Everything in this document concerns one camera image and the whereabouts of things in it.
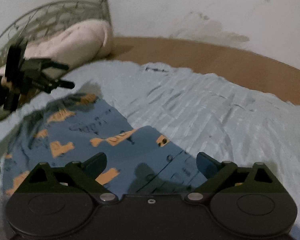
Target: bed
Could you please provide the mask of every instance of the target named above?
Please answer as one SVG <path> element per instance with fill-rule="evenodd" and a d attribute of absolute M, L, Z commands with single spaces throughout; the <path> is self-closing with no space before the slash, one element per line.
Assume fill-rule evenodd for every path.
<path fill-rule="evenodd" d="M 29 39 L 35 40 L 88 18 L 111 22 L 107 0 L 62 1 L 33 10 L 0 37 L 0 66 L 20 31 L 29 30 Z M 76 83 L 73 91 L 40 94 L 0 122 L 0 158 L 25 116 L 75 92 L 95 93 L 133 128 L 151 125 L 192 156 L 205 151 L 247 166 L 265 162 L 298 205 L 291 234 L 300 239 L 300 106 L 295 106 L 300 105 L 300 71 L 248 52 L 190 41 L 117 38 L 115 44 L 110 61 L 66 75 Z"/>

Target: metal headboard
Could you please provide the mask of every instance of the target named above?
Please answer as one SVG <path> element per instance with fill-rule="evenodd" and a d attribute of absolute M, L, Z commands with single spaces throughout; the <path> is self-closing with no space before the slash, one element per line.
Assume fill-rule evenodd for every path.
<path fill-rule="evenodd" d="M 27 12 L 0 35 L 0 67 L 6 63 L 10 45 L 20 35 L 34 41 L 88 19 L 103 19 L 111 25 L 108 0 L 97 2 L 63 0 Z"/>

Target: blue fabric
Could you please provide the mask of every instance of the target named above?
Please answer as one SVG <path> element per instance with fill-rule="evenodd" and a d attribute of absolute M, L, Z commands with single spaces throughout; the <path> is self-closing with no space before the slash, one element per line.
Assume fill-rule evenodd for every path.
<path fill-rule="evenodd" d="M 99 152 L 107 156 L 104 172 L 115 168 L 119 174 L 104 186 L 119 197 L 124 193 L 181 193 L 201 185 L 206 178 L 198 171 L 193 157 L 167 140 L 156 129 L 145 126 L 137 130 L 104 100 L 78 105 L 85 94 L 75 94 L 50 103 L 24 119 L 17 136 L 9 145 L 3 174 L 4 190 L 13 188 L 13 179 L 31 171 L 39 162 L 63 167 L 70 161 L 84 162 Z M 60 109 L 72 112 L 64 121 L 53 122 L 51 116 Z M 47 130 L 47 136 L 36 137 Z M 132 131 L 112 146 L 109 138 Z M 91 139 L 100 138 L 93 146 Z M 53 156 L 51 143 L 73 147 Z"/>

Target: silver screw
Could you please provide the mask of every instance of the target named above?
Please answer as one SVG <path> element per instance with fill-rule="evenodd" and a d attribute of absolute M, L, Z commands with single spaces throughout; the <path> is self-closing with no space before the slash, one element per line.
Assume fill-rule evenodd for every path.
<path fill-rule="evenodd" d="M 148 204 L 154 204 L 155 202 L 155 199 L 148 199 Z"/>
<path fill-rule="evenodd" d="M 193 192 L 188 195 L 188 199 L 192 201 L 200 201 L 203 199 L 203 195 L 201 193 Z"/>
<path fill-rule="evenodd" d="M 103 193 L 100 195 L 100 199 L 104 202 L 113 201 L 115 200 L 116 196 L 112 193 Z"/>

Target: black mechanical device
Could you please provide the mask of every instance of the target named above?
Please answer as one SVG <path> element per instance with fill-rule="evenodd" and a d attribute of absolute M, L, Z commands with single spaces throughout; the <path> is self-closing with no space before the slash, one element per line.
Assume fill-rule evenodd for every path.
<path fill-rule="evenodd" d="M 118 199 L 95 181 L 106 167 L 104 153 L 64 168 L 39 163 L 6 204 L 7 234 L 13 240 L 292 239 L 296 204 L 264 163 L 242 168 L 199 153 L 197 166 L 208 180 L 193 192 Z"/>
<path fill-rule="evenodd" d="M 24 54 L 27 41 L 20 38 L 8 50 L 5 77 L 11 82 L 13 90 L 6 97 L 3 108 L 15 111 L 18 107 L 19 97 L 27 95 L 32 88 L 39 89 L 48 94 L 57 87 L 73 89 L 74 83 L 62 79 L 52 79 L 42 70 L 49 67 L 69 70 L 69 66 L 52 61 L 50 58 L 25 59 Z"/>

